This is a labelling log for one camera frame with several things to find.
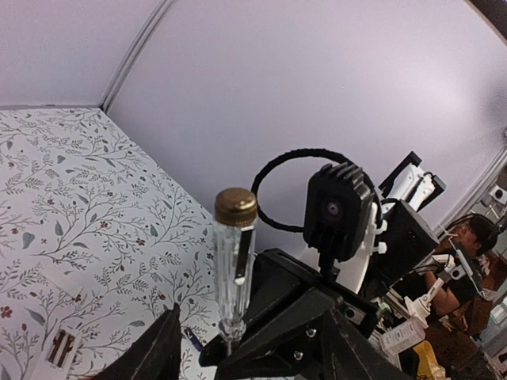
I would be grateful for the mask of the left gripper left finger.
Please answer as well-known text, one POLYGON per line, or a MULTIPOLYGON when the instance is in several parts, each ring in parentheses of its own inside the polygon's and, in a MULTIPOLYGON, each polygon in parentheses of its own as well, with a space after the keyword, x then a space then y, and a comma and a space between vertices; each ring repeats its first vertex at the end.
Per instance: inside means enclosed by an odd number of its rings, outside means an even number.
POLYGON ((94 375, 95 380, 173 380, 181 365, 180 306, 175 303, 114 363, 94 375))

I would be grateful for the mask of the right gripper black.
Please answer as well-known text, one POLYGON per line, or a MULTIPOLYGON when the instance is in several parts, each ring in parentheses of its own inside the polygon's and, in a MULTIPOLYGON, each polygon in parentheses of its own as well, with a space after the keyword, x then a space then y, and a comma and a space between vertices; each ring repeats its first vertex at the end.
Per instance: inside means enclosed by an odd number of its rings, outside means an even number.
POLYGON ((322 367, 324 313, 340 312, 367 339, 378 308, 281 249, 257 254, 253 263, 246 331, 233 352, 221 336, 202 349, 199 364, 217 379, 284 378, 322 367))

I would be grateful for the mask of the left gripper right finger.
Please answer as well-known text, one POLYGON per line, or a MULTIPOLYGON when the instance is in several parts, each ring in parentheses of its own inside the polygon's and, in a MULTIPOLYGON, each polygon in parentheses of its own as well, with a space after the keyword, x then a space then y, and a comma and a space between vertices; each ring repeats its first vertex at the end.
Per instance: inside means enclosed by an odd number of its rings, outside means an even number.
POLYGON ((324 379, 410 379, 379 353, 337 309, 323 314, 324 379))

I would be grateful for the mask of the white remote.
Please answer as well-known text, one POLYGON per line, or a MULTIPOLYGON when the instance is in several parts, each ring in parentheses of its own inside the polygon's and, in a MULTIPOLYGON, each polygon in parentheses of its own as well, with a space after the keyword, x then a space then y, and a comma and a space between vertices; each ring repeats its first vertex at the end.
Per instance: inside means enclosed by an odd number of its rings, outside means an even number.
POLYGON ((31 379, 65 380, 82 340, 79 328, 61 323, 48 337, 31 379))

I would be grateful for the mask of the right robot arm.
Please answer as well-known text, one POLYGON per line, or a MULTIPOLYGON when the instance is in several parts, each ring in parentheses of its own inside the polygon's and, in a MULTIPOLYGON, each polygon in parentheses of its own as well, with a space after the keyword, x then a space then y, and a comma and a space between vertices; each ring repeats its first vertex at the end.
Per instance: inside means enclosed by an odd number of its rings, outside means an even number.
POLYGON ((403 379, 369 342, 379 310, 369 298, 382 295, 433 251, 435 234, 418 214, 444 190, 430 173, 410 176, 420 158, 409 154, 375 186, 361 167, 324 149, 298 149, 270 161, 254 178, 262 180, 277 166, 297 158, 325 158, 309 180, 303 226, 286 226, 264 217, 274 229, 303 235, 317 250, 318 266, 280 249, 257 255, 253 287, 236 343, 214 338, 200 353, 217 379, 403 379), (431 185, 428 195, 422 184, 431 185))

